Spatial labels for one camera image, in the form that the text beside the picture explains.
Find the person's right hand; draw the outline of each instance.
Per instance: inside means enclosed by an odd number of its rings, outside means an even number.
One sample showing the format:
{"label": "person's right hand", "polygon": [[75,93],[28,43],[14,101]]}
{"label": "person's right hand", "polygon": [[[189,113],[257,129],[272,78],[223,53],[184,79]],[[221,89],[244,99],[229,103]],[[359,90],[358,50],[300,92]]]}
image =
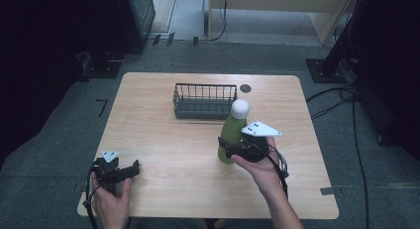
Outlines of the person's right hand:
{"label": "person's right hand", "polygon": [[104,228],[124,228],[129,217],[132,180],[130,178],[124,180],[123,194],[121,198],[118,198],[99,185],[95,172],[92,173],[91,178],[93,188],[96,189],[92,206],[99,219],[101,219]]}
{"label": "person's right hand", "polygon": [[[267,140],[269,145],[276,148],[273,137],[267,137]],[[270,148],[269,155],[272,157],[274,162],[278,164],[278,154],[273,148]],[[268,158],[264,158],[257,163],[250,163],[238,155],[233,155],[231,159],[238,166],[244,168],[253,176],[254,181],[262,193],[278,190],[281,188],[278,174],[275,171],[272,162]]]}

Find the gray carpet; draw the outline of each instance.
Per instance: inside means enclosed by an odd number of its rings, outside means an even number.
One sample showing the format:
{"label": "gray carpet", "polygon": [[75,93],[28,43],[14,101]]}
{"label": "gray carpet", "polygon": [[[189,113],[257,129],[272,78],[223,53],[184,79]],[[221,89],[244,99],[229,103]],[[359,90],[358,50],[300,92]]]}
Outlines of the gray carpet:
{"label": "gray carpet", "polygon": [[[0,173],[0,228],[90,228],[76,212],[85,175],[94,158],[121,78],[130,71],[293,74],[306,97],[343,84],[314,84],[305,59],[328,48],[175,42],[148,44],[122,64],[116,79],[77,82],[42,132],[14,152]],[[103,102],[109,102],[101,116]],[[308,104],[311,114],[339,102],[337,92]],[[370,228],[420,228],[420,162],[398,147],[376,143],[362,103],[356,121],[368,191]],[[355,148],[352,103],[313,121],[340,216],[303,220],[306,228],[365,228],[364,184]]]}

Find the wire basket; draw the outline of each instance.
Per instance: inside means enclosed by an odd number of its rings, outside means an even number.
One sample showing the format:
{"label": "wire basket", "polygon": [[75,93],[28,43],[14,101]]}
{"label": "wire basket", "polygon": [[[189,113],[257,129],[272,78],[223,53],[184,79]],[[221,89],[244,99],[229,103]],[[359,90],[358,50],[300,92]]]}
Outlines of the wire basket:
{"label": "wire basket", "polygon": [[177,83],[173,93],[175,116],[226,120],[236,99],[236,85]]}

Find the green bottle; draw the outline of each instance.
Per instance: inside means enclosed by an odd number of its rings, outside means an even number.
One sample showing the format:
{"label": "green bottle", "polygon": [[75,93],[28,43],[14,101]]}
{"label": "green bottle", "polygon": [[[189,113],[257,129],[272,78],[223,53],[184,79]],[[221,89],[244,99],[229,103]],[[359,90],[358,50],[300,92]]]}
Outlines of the green bottle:
{"label": "green bottle", "polygon": [[[229,145],[240,145],[242,140],[242,129],[246,127],[250,104],[243,99],[237,99],[232,103],[231,114],[223,124],[221,138]],[[217,153],[219,160],[225,164],[232,164],[231,159],[226,158],[225,149],[219,146]]]}

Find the black tape mark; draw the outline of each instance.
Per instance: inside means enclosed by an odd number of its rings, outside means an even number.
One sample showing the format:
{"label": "black tape mark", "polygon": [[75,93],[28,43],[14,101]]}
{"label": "black tape mark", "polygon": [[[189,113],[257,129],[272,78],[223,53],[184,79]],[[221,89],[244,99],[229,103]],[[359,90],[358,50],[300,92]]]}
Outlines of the black tape mark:
{"label": "black tape mark", "polygon": [[99,113],[98,117],[102,116],[102,113],[104,113],[105,107],[108,104],[108,99],[96,99],[97,102],[104,102],[104,105],[102,106],[101,112]]}
{"label": "black tape mark", "polygon": [[157,35],[157,36],[155,36],[155,39],[154,39],[154,46],[155,46],[155,45],[157,45],[159,41],[160,41],[160,34],[159,34],[159,35]]}
{"label": "black tape mark", "polygon": [[173,36],[175,36],[175,33],[171,33],[169,34],[169,38],[167,39],[167,43],[166,46],[169,47],[170,45],[172,45],[173,42]]}
{"label": "black tape mark", "polygon": [[198,45],[198,37],[194,37],[194,40],[192,41],[192,45],[194,47]]}
{"label": "black tape mark", "polygon": [[322,195],[334,194],[334,188],[332,188],[332,187],[321,188],[321,193],[322,193]]}

